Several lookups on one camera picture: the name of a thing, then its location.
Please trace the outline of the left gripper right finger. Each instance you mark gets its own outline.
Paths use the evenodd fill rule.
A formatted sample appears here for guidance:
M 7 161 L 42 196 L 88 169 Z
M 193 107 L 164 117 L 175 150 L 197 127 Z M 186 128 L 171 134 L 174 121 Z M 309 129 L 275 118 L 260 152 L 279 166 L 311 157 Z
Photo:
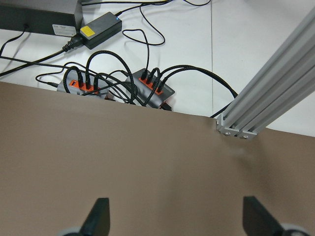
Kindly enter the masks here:
M 255 196 L 243 198 L 242 226 L 247 236 L 281 236 L 284 228 Z

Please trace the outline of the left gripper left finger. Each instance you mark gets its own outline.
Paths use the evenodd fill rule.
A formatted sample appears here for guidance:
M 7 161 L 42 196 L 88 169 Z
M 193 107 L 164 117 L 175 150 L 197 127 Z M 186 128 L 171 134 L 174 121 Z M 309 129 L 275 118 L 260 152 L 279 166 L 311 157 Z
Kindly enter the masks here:
M 109 231 L 109 198 L 98 198 L 84 221 L 80 234 L 83 236 L 108 236 Z

